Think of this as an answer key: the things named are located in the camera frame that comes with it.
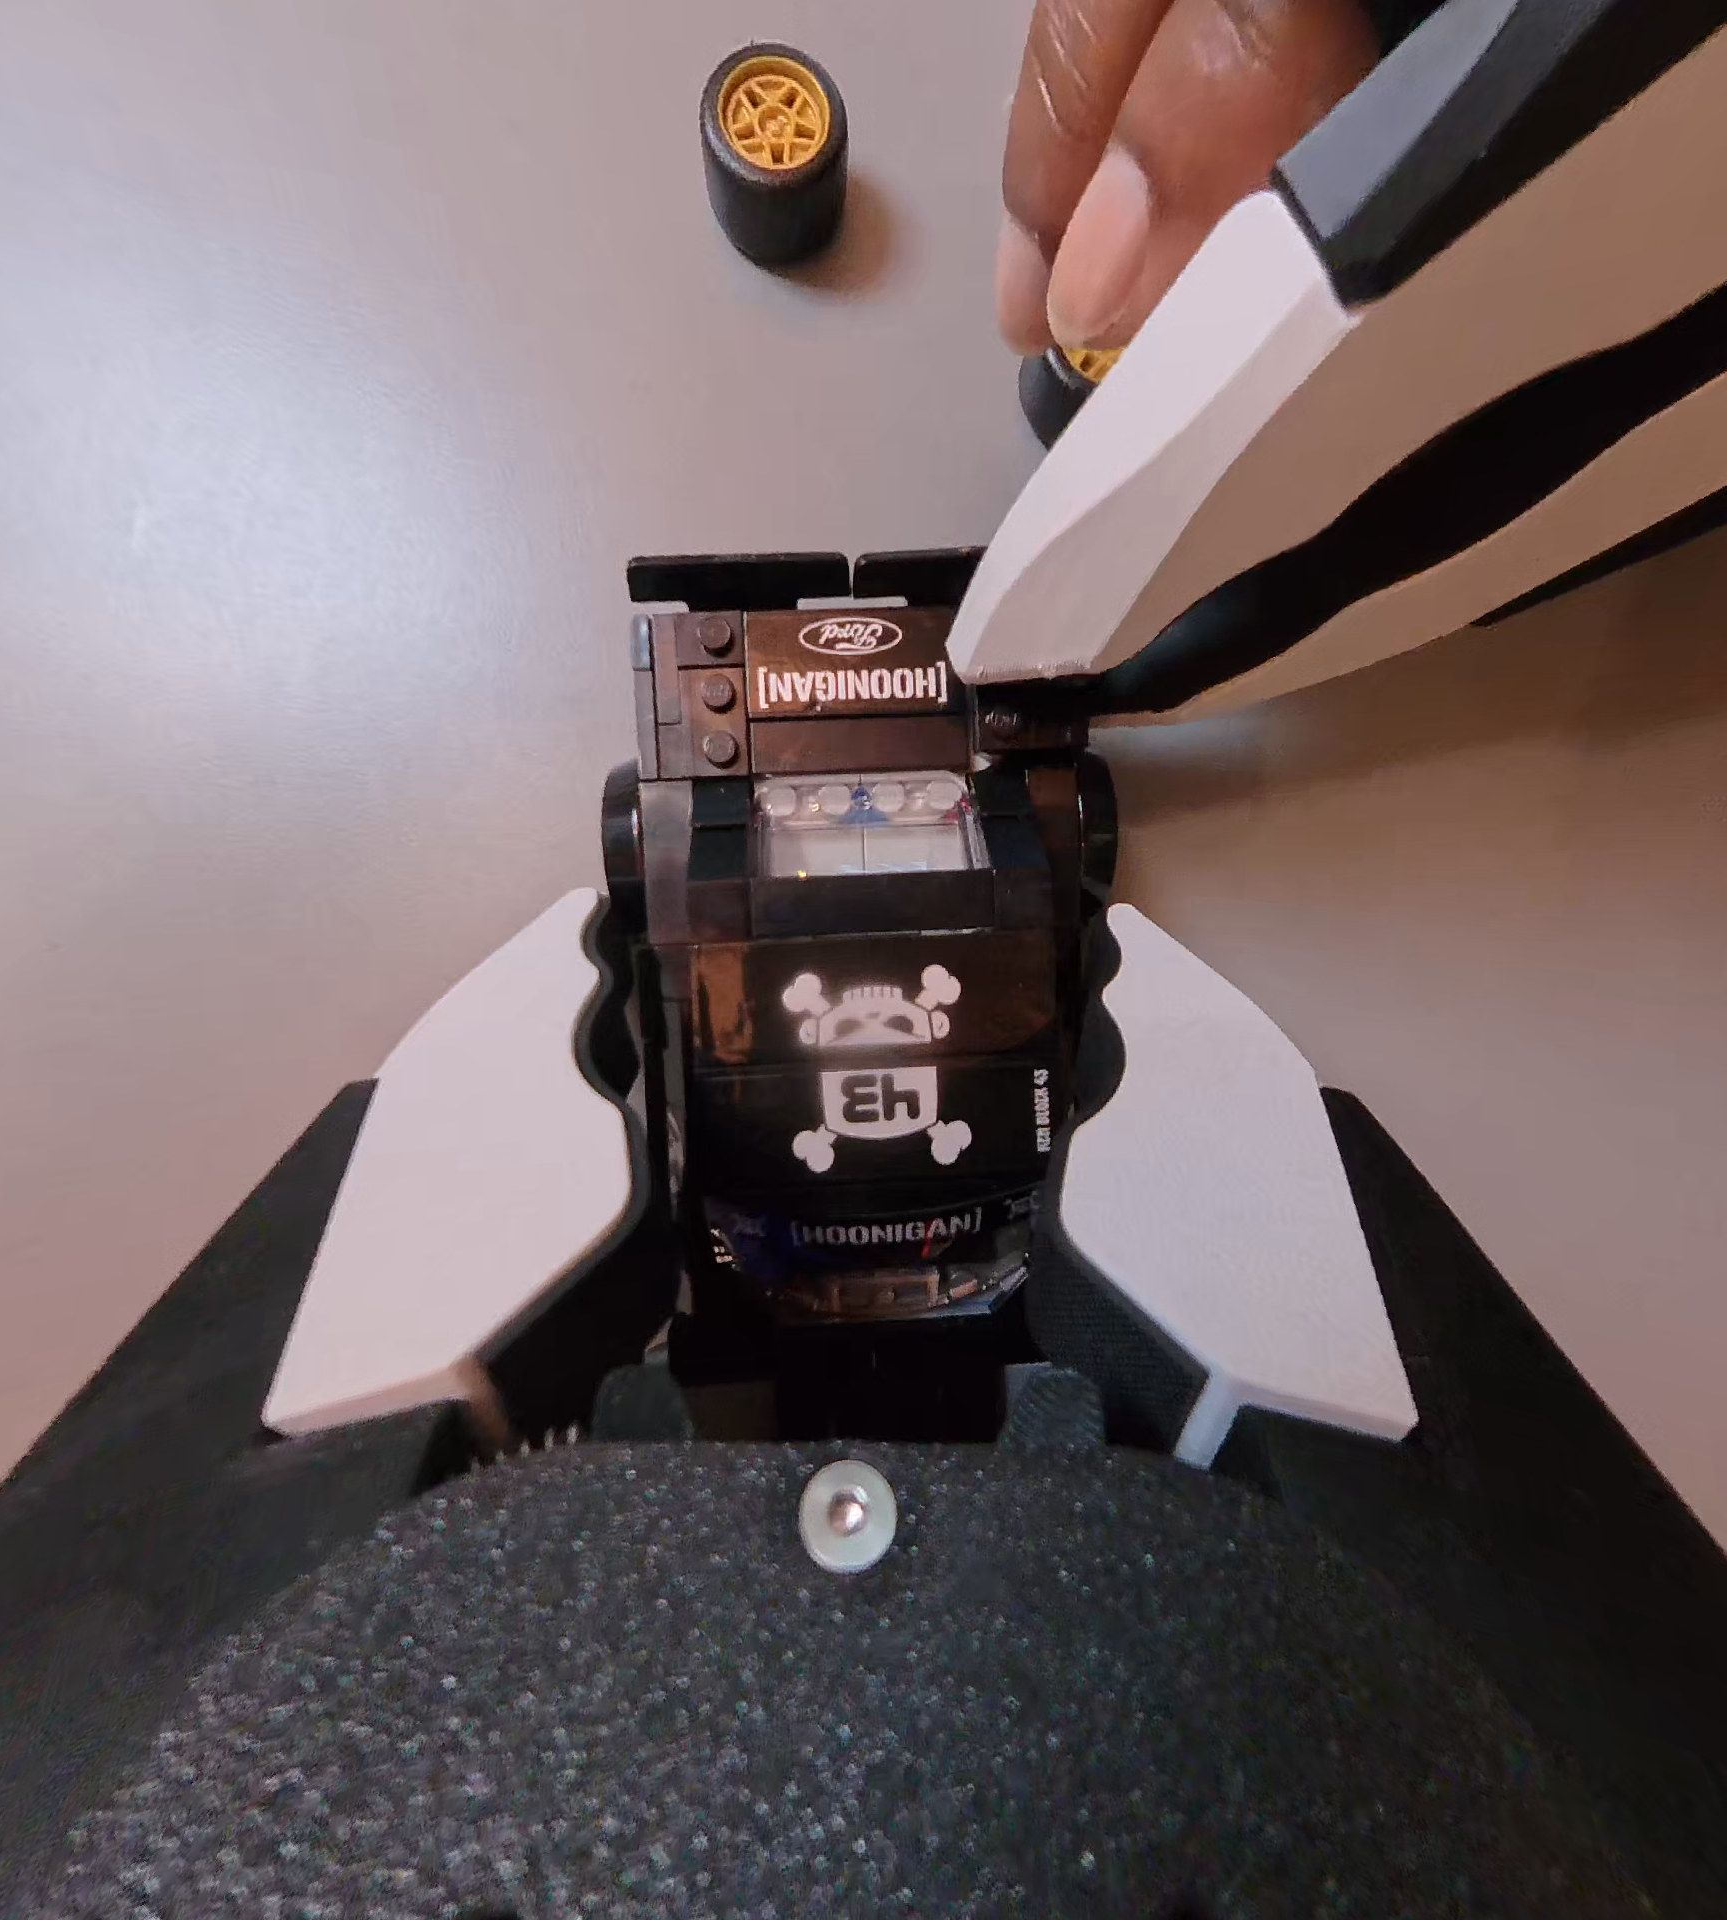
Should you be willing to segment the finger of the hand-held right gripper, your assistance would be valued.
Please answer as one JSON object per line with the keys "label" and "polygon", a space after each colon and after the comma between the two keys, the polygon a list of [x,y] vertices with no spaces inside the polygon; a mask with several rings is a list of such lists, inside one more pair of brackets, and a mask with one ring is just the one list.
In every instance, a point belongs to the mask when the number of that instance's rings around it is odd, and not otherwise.
{"label": "finger of the hand-held right gripper", "polygon": [[1586,316],[1172,286],[1074,423],[1074,713],[1222,711],[1510,610],[1727,493],[1727,286]]}
{"label": "finger of the hand-held right gripper", "polygon": [[1727,46],[1400,46],[994,536],[984,685],[1304,685],[1727,521]]}

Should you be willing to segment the black lego car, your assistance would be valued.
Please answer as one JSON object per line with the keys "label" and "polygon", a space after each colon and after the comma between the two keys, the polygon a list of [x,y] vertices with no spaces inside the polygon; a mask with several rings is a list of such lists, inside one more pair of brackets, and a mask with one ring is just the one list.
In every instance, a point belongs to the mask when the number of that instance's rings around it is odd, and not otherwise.
{"label": "black lego car", "polygon": [[970,685],[982,550],[638,555],[604,799],[680,1380],[782,1437],[988,1437],[1068,1121],[1116,787],[1082,716]]}

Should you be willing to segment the black lego wheel gold hub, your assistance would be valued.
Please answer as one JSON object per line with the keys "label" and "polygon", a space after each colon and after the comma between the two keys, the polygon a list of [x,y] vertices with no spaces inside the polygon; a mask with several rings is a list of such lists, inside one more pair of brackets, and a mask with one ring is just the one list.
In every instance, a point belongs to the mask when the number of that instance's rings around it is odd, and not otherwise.
{"label": "black lego wheel gold hub", "polygon": [[756,41],[734,49],[700,95],[708,198],[732,247],[760,267],[800,266],[840,228],[848,114],[806,52]]}
{"label": "black lego wheel gold hub", "polygon": [[1084,408],[1120,359],[1120,348],[1062,348],[1058,344],[1020,364],[1020,408],[1048,449]]}

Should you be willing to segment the person's right hand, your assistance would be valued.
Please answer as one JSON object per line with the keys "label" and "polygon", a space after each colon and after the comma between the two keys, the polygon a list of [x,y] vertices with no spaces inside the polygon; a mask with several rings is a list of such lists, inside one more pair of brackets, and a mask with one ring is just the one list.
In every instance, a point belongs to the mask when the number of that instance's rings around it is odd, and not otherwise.
{"label": "person's right hand", "polygon": [[1356,1],[1036,3],[1002,168],[1006,341],[1124,346],[1376,59]]}

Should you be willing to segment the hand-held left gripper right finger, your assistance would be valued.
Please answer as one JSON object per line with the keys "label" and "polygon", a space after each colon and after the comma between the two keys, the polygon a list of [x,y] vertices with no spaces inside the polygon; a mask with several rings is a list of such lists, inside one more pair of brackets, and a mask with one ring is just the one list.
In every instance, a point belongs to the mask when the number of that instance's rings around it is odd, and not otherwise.
{"label": "hand-held left gripper right finger", "polygon": [[1202,1376],[1164,1447],[1216,1460],[1256,1410],[1384,1441],[1414,1396],[1306,1056],[1140,910],[1106,913],[1116,1087],[1068,1139],[1056,1220],[1080,1267]]}

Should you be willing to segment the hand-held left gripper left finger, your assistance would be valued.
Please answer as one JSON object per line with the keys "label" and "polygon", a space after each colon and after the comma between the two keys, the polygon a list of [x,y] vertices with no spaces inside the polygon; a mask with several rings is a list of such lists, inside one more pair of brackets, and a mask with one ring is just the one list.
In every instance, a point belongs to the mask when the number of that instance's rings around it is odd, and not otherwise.
{"label": "hand-held left gripper left finger", "polygon": [[628,938],[568,891],[430,1007],[379,1069],[265,1401],[307,1436],[462,1404],[480,1436],[588,1419],[644,1333],[598,1267],[642,1226]]}

